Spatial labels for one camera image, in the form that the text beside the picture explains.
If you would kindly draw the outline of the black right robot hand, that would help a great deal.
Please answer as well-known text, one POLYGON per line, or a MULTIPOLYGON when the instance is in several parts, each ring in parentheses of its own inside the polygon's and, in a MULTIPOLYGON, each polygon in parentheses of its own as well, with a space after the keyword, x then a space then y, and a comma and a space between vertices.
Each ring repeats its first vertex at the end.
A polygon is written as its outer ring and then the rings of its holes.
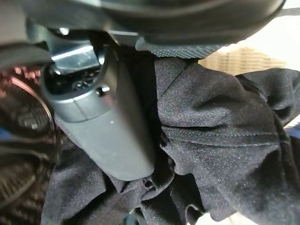
POLYGON ((155 150, 131 78, 128 47, 204 58, 253 35, 283 0, 3 0, 0 66, 47 62, 41 89, 75 143, 105 172, 151 175, 155 150))

